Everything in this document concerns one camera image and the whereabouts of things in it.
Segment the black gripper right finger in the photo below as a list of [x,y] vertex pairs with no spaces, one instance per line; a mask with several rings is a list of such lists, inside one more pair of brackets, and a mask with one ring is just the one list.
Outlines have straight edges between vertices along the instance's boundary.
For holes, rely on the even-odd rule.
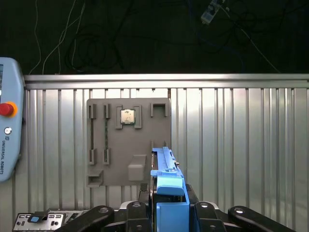
[[186,184],[190,202],[191,232],[293,232],[294,230],[245,206],[233,206],[225,213],[211,202],[200,201]]

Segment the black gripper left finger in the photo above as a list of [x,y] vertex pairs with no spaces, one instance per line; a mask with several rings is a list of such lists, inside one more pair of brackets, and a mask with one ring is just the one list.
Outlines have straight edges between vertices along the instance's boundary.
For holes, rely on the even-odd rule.
[[61,232],[151,232],[150,197],[147,184],[140,187],[136,201],[125,202],[119,210],[96,206],[60,227]]

